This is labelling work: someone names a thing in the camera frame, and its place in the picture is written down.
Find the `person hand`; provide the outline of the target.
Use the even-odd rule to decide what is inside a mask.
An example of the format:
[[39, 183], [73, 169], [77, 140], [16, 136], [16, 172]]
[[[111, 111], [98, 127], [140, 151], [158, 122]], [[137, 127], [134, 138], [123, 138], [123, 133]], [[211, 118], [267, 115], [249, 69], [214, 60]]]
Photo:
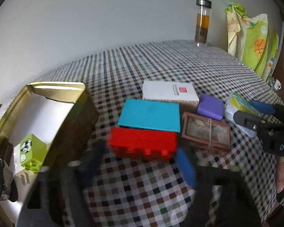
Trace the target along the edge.
[[284, 157], [280, 156], [277, 162], [277, 177], [275, 180], [277, 193], [284, 189]]

